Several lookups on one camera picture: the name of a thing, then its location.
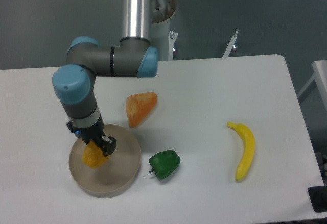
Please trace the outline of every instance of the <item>white table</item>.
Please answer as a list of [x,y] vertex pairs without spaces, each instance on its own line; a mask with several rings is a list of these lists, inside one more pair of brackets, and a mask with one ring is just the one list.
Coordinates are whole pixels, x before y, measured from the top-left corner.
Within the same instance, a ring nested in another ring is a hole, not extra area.
[[[323,185],[283,57],[159,64],[155,78],[97,78],[105,123],[127,127],[125,99],[154,91],[158,106],[137,129],[142,162],[113,198],[82,191],[68,169],[75,136],[53,92],[56,68],[0,71],[0,223],[263,223],[326,217],[307,188]],[[228,121],[247,124],[256,155],[234,180],[243,143]],[[174,149],[170,178],[149,174],[153,154]]]

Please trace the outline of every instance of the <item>gray floor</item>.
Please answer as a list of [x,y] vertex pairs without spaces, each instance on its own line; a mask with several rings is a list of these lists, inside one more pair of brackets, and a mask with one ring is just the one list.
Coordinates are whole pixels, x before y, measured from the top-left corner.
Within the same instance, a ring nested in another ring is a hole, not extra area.
[[[0,0],[0,69],[61,66],[72,39],[118,45],[121,0]],[[171,28],[177,59],[221,57],[236,29],[235,56],[280,54],[295,91],[327,59],[327,0],[178,0]],[[327,112],[317,90],[301,106],[316,148],[327,142]]]

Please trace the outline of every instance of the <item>yellow banana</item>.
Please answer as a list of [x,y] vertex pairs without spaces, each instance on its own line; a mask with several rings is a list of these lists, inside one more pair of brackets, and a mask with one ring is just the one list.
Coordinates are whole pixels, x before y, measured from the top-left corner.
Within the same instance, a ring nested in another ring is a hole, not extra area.
[[255,139],[252,131],[246,125],[228,122],[227,126],[234,129],[244,143],[243,156],[235,175],[236,181],[239,182],[244,179],[251,166],[255,151]]

